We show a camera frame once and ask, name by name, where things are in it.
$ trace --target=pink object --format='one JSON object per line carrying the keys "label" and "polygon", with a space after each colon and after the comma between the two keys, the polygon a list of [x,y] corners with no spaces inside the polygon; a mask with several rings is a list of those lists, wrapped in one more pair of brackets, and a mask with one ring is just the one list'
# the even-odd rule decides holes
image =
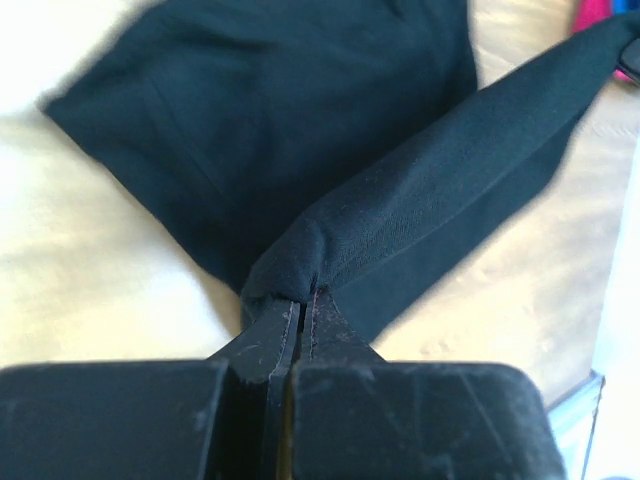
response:
{"label": "pink object", "polygon": [[[573,33],[589,28],[594,23],[601,22],[613,16],[612,3],[612,0],[582,0],[578,15],[573,24]],[[620,70],[616,70],[614,76],[626,82],[631,81],[631,79]]]}

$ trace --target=folded fabric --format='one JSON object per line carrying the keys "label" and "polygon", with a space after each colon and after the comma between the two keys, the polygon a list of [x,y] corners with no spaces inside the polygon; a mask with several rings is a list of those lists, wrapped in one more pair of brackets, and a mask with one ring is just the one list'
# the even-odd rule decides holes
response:
{"label": "folded fabric", "polygon": [[544,188],[639,32],[615,17],[476,92],[462,0],[169,0],[45,112],[246,321],[329,290],[371,340]]}

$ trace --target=black t-shirt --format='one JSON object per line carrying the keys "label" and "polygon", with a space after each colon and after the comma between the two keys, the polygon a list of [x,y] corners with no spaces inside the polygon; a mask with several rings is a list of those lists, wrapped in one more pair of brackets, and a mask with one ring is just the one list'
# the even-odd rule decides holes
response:
{"label": "black t-shirt", "polygon": [[547,185],[640,34],[615,17],[478,92],[467,16],[168,0],[45,113],[241,293],[247,322],[328,290],[372,340]]}

